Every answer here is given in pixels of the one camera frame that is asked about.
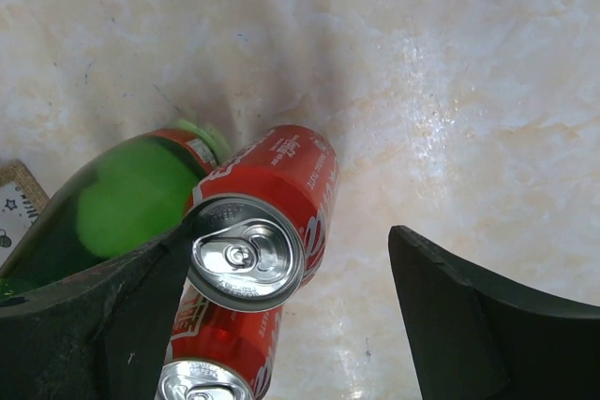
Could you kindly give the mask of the canvas bag with cartoon print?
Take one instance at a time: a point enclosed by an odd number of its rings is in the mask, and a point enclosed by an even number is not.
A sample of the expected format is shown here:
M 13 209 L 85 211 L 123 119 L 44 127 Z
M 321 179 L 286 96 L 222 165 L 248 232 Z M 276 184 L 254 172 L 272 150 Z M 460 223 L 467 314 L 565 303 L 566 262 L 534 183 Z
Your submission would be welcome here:
M 4 263 L 49 201 L 49 196 L 20 161 L 1 165 L 1 255 Z

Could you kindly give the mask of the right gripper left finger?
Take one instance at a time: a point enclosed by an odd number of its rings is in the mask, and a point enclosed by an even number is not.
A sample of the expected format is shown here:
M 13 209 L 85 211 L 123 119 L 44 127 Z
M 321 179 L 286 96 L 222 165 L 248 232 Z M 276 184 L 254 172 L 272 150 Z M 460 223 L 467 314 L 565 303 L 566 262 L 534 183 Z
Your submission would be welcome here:
M 154 398 L 190 252 L 180 225 L 3 301 L 2 398 Z

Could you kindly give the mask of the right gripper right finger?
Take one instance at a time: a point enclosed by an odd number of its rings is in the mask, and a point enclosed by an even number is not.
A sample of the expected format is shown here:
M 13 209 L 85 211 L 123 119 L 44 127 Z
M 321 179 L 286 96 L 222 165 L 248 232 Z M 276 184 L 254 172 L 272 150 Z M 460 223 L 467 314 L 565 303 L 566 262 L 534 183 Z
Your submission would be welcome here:
M 599 309 L 394 226 L 388 252 L 425 399 L 596 399 Z

